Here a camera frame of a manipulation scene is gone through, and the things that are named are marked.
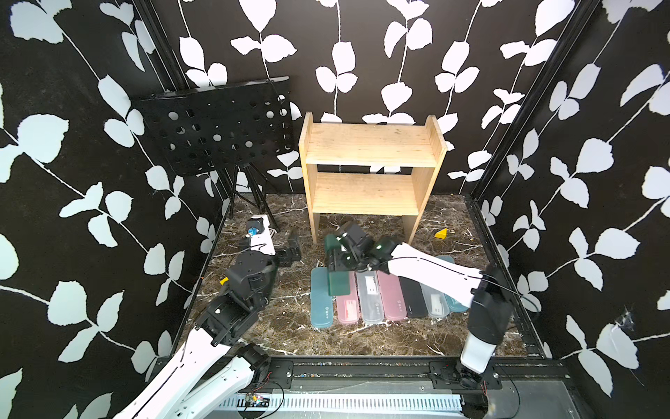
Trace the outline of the clear frosted pencil case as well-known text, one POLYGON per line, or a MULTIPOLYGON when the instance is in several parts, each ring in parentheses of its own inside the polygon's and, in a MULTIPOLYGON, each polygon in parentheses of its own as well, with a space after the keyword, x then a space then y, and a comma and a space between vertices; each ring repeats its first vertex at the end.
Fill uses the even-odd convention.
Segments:
POLYGON ((380 324, 385 319, 380 286, 375 272, 357 272, 359 306, 366 324, 380 324))

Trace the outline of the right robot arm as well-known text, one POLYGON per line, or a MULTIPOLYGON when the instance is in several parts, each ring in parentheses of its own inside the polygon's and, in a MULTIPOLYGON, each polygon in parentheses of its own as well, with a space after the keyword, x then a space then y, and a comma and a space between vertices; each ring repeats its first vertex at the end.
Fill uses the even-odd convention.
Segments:
POLYGON ((326 260, 331 273, 388 273, 433 288, 469 309, 469 334, 459 360, 463 371, 482 375, 504 339, 514 292, 488 272, 448 263, 390 237, 373 242, 368 235, 349 233, 327 237, 326 260))

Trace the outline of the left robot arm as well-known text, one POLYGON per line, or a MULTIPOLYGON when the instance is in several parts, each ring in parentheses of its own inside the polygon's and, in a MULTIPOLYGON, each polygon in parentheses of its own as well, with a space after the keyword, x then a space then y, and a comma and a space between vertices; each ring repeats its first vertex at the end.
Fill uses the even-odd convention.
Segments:
POLYGON ((120 418, 204 418, 222 401, 269 373, 270 358, 252 344, 207 381, 202 377, 256 324, 269 303, 277 271, 301 258, 297 241, 270 251, 257 244, 240 252, 223 291, 195 322, 183 345, 120 418))

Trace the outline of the light blue pencil case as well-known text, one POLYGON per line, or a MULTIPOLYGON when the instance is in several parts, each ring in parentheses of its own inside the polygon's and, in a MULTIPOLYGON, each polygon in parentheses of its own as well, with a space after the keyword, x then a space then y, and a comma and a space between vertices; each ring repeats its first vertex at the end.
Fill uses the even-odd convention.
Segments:
MULTIPOLYGON (((438 256, 438 258, 441 259, 441 260, 447 261, 450 264, 455 263, 455 260, 452 257, 447 256, 447 255, 440 255, 440 256, 438 256)), ((447 305, 448 305, 448 308, 449 308, 450 312, 452 312, 454 314, 465 313, 469 310, 468 307, 463 306, 460 302, 458 302, 457 300, 455 300, 454 298, 450 297, 447 294, 444 295, 444 298, 447 302, 447 305)))

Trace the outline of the frosted white pencil case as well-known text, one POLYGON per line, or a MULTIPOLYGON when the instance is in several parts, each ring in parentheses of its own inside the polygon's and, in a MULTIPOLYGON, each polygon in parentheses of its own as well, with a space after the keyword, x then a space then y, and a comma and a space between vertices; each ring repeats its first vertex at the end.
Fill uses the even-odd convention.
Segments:
POLYGON ((450 315, 448 302, 443 293, 424 284, 421 284, 420 288, 422 288, 422 295, 427 307, 427 315, 430 318, 443 319, 450 315))

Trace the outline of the teal pencil case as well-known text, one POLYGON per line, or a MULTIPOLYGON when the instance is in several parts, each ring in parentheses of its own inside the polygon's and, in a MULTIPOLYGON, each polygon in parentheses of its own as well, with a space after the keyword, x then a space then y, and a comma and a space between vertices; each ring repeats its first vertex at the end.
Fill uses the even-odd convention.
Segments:
POLYGON ((326 267, 317 267, 311 272, 310 301, 312 326, 317 329, 330 328, 333 325, 333 298, 328 291, 326 267))

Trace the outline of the dark grey pencil case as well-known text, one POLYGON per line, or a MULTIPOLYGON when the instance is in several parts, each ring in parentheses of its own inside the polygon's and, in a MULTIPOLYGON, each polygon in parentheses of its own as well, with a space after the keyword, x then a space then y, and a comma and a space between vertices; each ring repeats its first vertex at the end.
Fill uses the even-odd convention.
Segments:
POLYGON ((423 298, 422 286, 417 281, 405 277, 399 277, 399 281, 408 319, 426 318, 429 316, 423 298))

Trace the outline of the small pink pencil case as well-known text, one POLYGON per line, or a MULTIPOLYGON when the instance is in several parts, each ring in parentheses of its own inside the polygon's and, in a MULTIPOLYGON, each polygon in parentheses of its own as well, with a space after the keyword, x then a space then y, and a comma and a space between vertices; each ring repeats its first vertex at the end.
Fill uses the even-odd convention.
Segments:
POLYGON ((359 321, 359 298, 355 286, 350 293, 336 298, 338 321, 343 325, 352 325, 359 321))

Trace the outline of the dark green pencil case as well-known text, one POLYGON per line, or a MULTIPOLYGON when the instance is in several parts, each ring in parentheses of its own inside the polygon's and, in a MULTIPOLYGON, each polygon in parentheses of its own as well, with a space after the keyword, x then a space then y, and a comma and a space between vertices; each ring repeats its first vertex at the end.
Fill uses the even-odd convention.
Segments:
MULTIPOLYGON (((341 246, 334 234, 328 234, 325 238, 326 252, 331 248, 341 246)), ((332 297, 347 295, 350 293, 349 272, 330 272, 327 268, 328 293, 332 297)))

